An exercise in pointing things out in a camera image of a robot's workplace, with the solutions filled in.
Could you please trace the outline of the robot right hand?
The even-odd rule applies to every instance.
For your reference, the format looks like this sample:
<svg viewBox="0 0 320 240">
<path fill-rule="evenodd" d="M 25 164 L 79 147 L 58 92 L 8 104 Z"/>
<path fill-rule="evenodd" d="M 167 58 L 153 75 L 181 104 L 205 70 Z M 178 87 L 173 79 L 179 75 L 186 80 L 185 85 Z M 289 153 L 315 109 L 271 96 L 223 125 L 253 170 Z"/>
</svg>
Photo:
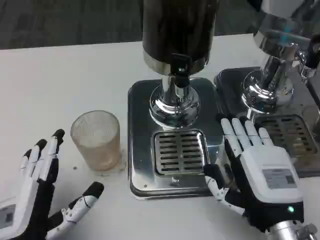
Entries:
<svg viewBox="0 0 320 240">
<path fill-rule="evenodd" d="M 206 164 L 205 182 L 217 202 L 245 217 L 262 233 L 282 222 L 305 221 L 300 179 L 288 152 L 276 146 L 266 128 L 246 117 L 217 118 L 236 189 L 221 167 Z"/>
</svg>

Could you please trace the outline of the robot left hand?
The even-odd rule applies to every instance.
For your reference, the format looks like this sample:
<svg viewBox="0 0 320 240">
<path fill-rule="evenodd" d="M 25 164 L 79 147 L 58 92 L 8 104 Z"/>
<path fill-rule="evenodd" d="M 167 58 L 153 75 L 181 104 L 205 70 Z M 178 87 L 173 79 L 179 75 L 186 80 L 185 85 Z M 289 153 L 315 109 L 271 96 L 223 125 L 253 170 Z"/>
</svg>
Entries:
<svg viewBox="0 0 320 240">
<path fill-rule="evenodd" d="M 0 192 L 2 240 L 57 240 L 93 208 L 105 186 L 94 181 L 79 197 L 50 214 L 59 174 L 59 151 L 65 131 L 40 139 L 21 158 L 18 176 Z"/>
</svg>

